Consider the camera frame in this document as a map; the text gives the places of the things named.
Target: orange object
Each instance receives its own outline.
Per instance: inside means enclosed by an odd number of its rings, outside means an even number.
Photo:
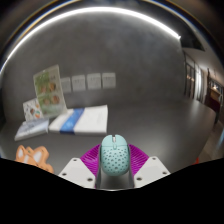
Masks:
[[[199,163],[199,158],[196,159],[195,163],[193,165],[196,165]]]
[[[25,163],[39,167],[43,170],[46,170],[50,173],[54,173],[54,170],[51,165],[46,164],[46,160],[49,157],[47,149],[43,146],[40,146],[34,150],[30,147],[26,149],[24,146],[20,145],[16,152],[16,162]]]
[[[39,115],[39,114],[35,114],[35,117],[36,117],[36,118],[40,118],[40,115]]]

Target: white platform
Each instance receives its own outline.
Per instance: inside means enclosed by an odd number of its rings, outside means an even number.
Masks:
[[[150,184],[156,180],[166,177],[170,172],[158,159],[158,157],[150,157],[142,168],[134,176],[134,188],[140,188]]]
[[[79,158],[72,158],[58,176],[81,187],[95,189],[95,176]]]

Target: gray floor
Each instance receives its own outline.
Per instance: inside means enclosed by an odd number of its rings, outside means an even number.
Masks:
[[[219,121],[199,156],[199,163],[224,158],[224,125]]]

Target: blue stripe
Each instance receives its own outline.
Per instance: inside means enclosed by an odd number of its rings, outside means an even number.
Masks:
[[[74,109],[74,113],[62,125],[60,133],[74,133],[74,127],[84,112],[84,108]]]

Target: teal computer mouse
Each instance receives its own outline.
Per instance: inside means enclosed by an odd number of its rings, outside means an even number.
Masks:
[[[120,136],[108,135],[101,144],[101,167],[108,176],[120,176],[129,170],[129,148]]]

